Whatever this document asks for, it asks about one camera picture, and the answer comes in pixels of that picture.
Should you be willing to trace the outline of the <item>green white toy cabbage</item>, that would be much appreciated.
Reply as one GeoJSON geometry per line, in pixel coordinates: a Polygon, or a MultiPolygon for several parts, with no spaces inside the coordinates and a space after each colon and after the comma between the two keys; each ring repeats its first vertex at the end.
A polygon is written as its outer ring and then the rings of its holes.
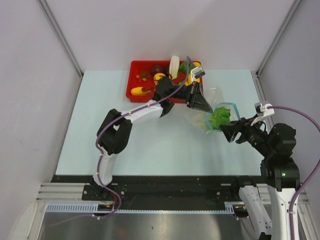
{"type": "Polygon", "coordinates": [[[220,131],[221,124],[231,122],[231,110],[221,106],[216,107],[212,113],[199,113],[193,120],[193,124],[204,132],[220,131]]]}

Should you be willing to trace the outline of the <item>clear zip top bag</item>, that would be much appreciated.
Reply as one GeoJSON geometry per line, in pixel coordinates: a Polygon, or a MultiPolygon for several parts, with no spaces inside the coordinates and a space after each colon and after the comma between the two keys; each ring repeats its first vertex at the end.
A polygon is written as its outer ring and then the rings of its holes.
{"type": "Polygon", "coordinates": [[[230,124],[241,118],[237,105],[233,102],[226,102],[219,87],[205,89],[203,94],[213,110],[212,113],[188,107],[182,111],[183,117],[193,127],[206,134],[213,134],[221,131],[221,124],[230,124]]]}

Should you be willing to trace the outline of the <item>yellow toy mango slice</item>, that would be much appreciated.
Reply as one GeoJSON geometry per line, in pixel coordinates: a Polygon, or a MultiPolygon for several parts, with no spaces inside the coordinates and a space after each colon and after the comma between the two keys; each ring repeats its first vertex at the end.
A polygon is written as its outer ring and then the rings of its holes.
{"type": "Polygon", "coordinates": [[[131,95],[133,96],[146,96],[150,94],[152,91],[148,87],[134,87],[130,90],[131,95]]]}

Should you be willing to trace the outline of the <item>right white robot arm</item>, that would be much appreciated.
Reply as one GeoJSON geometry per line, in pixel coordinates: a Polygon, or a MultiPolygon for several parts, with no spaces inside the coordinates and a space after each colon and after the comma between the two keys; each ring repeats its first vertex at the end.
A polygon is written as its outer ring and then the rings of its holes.
{"type": "Polygon", "coordinates": [[[292,153],[296,146],[296,130],[285,123],[277,123],[267,132],[263,122],[241,118],[220,125],[228,142],[249,143],[263,157],[260,172],[266,183],[271,204],[268,214],[260,198],[257,184],[251,177],[243,177],[230,188],[231,196],[243,201],[257,240],[298,240],[298,188],[300,171],[292,153]]]}

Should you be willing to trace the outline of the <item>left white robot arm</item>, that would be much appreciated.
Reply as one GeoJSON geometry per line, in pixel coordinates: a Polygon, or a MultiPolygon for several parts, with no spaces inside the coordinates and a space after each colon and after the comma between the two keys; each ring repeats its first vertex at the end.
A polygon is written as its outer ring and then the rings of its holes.
{"type": "Polygon", "coordinates": [[[174,103],[170,98],[184,101],[190,109],[206,113],[213,112],[205,99],[203,85],[200,82],[194,81],[188,86],[178,85],[167,76],[157,81],[153,97],[147,103],[125,112],[111,109],[102,122],[95,141],[100,157],[96,173],[93,175],[96,182],[93,194],[98,199],[105,200],[110,193],[114,198],[121,198],[108,186],[113,178],[113,169],[118,154],[126,148],[134,124],[161,118],[171,111],[174,103]]]}

